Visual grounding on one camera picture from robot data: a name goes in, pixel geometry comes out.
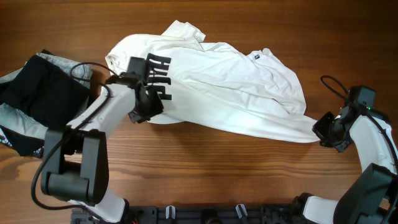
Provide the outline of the white t-shirt with black print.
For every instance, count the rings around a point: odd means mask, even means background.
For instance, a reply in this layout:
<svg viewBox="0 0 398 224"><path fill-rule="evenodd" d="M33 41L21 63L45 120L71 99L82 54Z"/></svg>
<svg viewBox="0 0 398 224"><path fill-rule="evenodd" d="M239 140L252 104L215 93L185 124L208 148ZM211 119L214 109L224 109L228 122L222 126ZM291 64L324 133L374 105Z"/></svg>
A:
<svg viewBox="0 0 398 224"><path fill-rule="evenodd" d="M105 60L122 73L133 57L164 64L153 74L164 106L154 124L187 121L259 138L317 141L296 74L269 49L244 55L225 42L206 42L200 29L175 21L160 35L123 38Z"/></svg>

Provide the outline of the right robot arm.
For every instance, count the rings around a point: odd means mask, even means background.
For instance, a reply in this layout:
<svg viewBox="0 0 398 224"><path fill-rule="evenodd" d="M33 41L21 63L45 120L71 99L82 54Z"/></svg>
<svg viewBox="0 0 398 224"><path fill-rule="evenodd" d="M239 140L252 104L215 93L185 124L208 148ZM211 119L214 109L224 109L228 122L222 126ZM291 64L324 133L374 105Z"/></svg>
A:
<svg viewBox="0 0 398 224"><path fill-rule="evenodd" d="M309 223L397 223L397 148L384 114L348 105L327 112L312 128L320 145L343 152L354 144L362 173L339 200L294 198L292 215Z"/></svg>

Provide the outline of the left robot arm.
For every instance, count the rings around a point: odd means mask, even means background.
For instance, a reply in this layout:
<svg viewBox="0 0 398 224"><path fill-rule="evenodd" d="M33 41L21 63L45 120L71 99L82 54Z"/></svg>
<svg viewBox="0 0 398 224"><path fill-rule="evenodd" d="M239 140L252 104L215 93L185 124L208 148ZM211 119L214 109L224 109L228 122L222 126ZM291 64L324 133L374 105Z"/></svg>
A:
<svg viewBox="0 0 398 224"><path fill-rule="evenodd" d="M91 106L63 129L48 129L44 159L32 181L43 194L80 208L100 223L132 223L127 200L109 188L107 140L129 115L134 123L163 112L160 96L143 79L111 76Z"/></svg>

